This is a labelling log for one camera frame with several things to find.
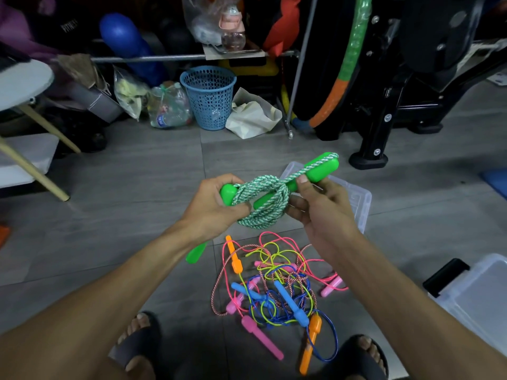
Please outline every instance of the black slide sandal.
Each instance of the black slide sandal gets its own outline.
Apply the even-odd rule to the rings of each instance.
[[[115,361],[125,368],[135,356],[146,357],[155,371],[159,373],[159,349],[162,341],[162,330],[160,323],[154,313],[141,311],[148,316],[149,327],[144,327],[127,336],[114,350]]]
[[[377,346],[380,358],[384,362],[386,374],[373,357],[358,345],[358,339],[362,336],[364,335],[354,335],[340,347],[338,355],[332,363],[336,380],[344,380],[352,375],[362,376],[366,380],[387,380],[389,377],[389,367],[384,352],[372,339],[372,344]]]

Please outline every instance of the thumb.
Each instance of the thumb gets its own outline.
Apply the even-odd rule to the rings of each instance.
[[[298,178],[296,178],[296,182],[298,184],[298,192],[306,199],[309,203],[314,201],[316,198],[319,197],[319,193],[315,190],[312,183],[308,181],[308,178],[306,175],[301,175]]]
[[[250,215],[251,205],[250,203],[236,204],[231,207],[224,207],[223,211],[226,213],[228,220],[231,222],[238,221],[248,215]]]

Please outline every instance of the pink jump rope handle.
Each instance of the pink jump rope handle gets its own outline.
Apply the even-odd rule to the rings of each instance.
[[[260,281],[260,277],[254,277],[253,279],[251,279],[249,285],[248,285],[248,289],[253,289],[255,288],[256,284]],[[236,296],[236,304],[238,304],[239,306],[241,306],[241,302],[243,301],[245,295],[242,294],[242,293],[239,293],[237,296]],[[236,304],[234,303],[233,300],[230,301],[229,304],[227,304],[225,310],[227,311],[228,314],[230,315],[233,315],[237,310],[237,306]]]
[[[283,352],[279,350],[275,344],[266,336],[257,326],[257,323],[248,315],[245,315],[242,320],[241,324],[245,327],[245,329],[253,333],[253,335],[261,341],[261,343],[269,349],[269,351],[275,355],[275,357],[278,360],[283,360]]]
[[[255,265],[255,267],[257,268],[259,265],[264,265],[263,262],[254,262],[253,263]],[[276,262],[275,265],[287,265],[286,263],[283,263],[283,262]],[[298,266],[295,264],[295,263],[291,263],[290,266],[294,269],[294,272],[298,270]]]
[[[337,278],[335,278],[333,281],[330,282],[329,285],[331,285],[331,287],[328,287],[326,285],[324,289],[320,291],[320,296],[322,297],[329,296],[329,294],[334,291],[333,288],[337,288],[342,282],[343,282],[342,278],[338,276]]]

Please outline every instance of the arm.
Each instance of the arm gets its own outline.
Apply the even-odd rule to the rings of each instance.
[[[104,277],[74,291],[0,337],[0,373],[9,379],[90,378],[125,326],[192,248],[250,212],[224,207],[233,175],[204,180],[180,221]]]
[[[315,249],[343,277],[375,320],[412,378],[502,378],[507,358],[432,301],[355,226],[345,188],[324,179],[317,192],[306,176],[303,198],[288,214],[305,225]]]

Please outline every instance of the blue mat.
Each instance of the blue mat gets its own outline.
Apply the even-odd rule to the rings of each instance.
[[[481,177],[507,200],[507,168],[483,172]]]

